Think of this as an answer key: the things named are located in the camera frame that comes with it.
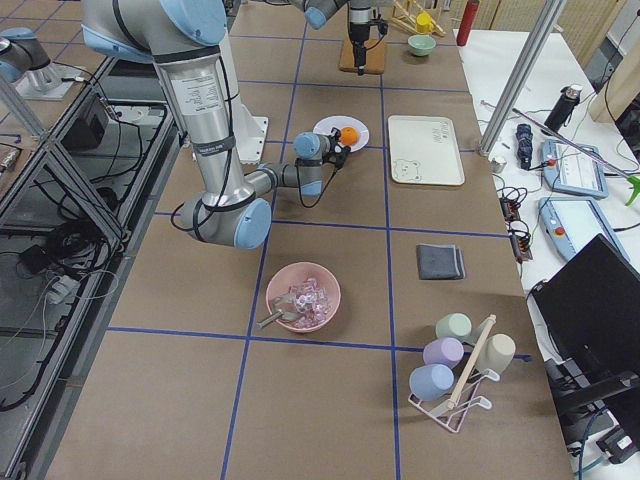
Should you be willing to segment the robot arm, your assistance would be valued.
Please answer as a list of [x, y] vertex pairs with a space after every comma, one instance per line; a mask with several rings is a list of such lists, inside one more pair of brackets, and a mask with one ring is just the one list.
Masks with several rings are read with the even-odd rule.
[[289, 187], [300, 198], [321, 197], [323, 166], [344, 165], [350, 148], [333, 128], [328, 135], [298, 135], [292, 165], [267, 163], [243, 172], [221, 50], [227, 31], [223, 2], [85, 1], [82, 13], [87, 46], [154, 66], [170, 111], [191, 142], [205, 189], [176, 208], [176, 229], [204, 243], [256, 248], [271, 227], [266, 193]]
[[385, 70], [388, 23], [374, 1], [310, 0], [265, 1], [271, 6], [294, 6], [304, 13], [314, 30], [323, 28], [343, 8], [346, 9], [346, 34], [338, 68], [343, 72], [382, 75]]

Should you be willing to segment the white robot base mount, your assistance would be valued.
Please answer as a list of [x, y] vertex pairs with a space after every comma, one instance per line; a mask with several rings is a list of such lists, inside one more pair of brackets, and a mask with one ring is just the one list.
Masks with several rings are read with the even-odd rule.
[[254, 116], [243, 104], [234, 110], [234, 125], [237, 152], [242, 164], [257, 164], [261, 161], [269, 119], [265, 116]]

